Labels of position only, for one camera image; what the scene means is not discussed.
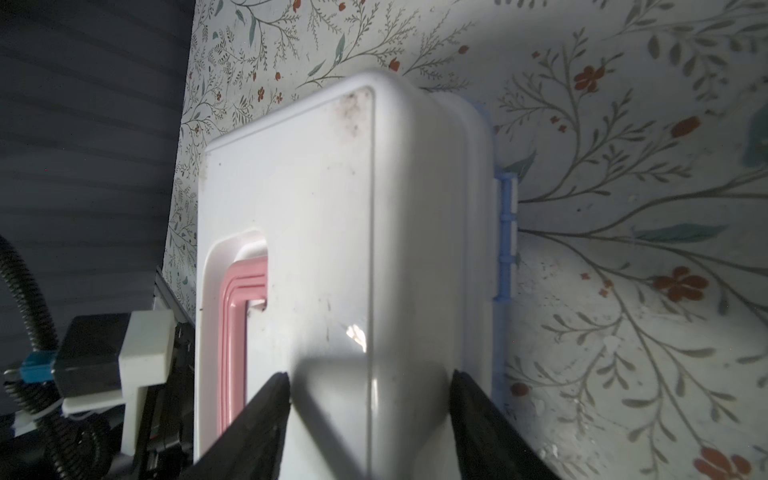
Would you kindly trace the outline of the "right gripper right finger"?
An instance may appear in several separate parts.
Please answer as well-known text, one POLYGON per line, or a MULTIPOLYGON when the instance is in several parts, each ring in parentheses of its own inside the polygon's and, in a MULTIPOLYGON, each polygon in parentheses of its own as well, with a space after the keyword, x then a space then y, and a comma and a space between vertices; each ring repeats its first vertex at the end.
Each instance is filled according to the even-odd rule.
POLYGON ((453 372, 449 413, 463 479, 558 479, 466 372, 453 372))

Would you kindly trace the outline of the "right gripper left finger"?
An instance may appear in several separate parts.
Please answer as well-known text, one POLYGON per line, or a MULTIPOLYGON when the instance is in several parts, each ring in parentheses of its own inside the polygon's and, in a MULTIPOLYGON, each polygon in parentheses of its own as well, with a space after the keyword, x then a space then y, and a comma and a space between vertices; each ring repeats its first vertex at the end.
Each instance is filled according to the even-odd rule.
POLYGON ((277 479, 291 411, 289 375, 272 375, 182 479, 277 479))

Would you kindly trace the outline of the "white blue plastic toolbox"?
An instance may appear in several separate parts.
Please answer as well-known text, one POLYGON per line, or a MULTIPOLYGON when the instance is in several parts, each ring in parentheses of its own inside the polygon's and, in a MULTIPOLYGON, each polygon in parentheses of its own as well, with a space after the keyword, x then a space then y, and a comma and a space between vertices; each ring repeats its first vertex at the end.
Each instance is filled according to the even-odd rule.
POLYGON ((453 372, 495 359, 498 193, 474 102, 364 72, 212 141, 194 458, 289 375, 277 479, 457 479, 453 372))

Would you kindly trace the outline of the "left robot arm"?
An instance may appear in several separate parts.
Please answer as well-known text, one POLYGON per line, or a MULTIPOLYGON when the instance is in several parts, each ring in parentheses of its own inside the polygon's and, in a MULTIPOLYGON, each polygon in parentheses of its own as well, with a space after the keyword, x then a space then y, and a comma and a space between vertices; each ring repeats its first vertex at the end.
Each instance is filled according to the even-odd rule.
POLYGON ((56 479, 175 479, 192 463, 190 324, 174 307, 74 318, 59 338, 42 290, 1 242, 1 278, 31 351, 3 374, 11 428, 56 479))

